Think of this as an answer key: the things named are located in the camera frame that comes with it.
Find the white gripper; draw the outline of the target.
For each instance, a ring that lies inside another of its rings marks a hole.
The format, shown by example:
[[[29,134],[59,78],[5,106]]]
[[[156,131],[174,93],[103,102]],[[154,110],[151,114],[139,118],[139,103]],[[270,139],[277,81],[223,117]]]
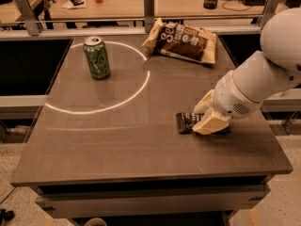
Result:
[[[236,87],[233,71],[229,71],[195,105],[194,112],[202,117],[193,131],[201,135],[218,132],[229,126],[231,118],[243,119],[260,106],[261,103],[250,101]]]

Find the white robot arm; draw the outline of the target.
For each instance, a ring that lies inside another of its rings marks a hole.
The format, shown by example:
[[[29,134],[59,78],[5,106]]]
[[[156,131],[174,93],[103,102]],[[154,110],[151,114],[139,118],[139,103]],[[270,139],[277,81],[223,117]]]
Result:
[[[274,94],[301,84],[301,8],[273,16],[261,31],[261,49],[227,72],[198,102],[193,131],[209,135],[243,119]]]

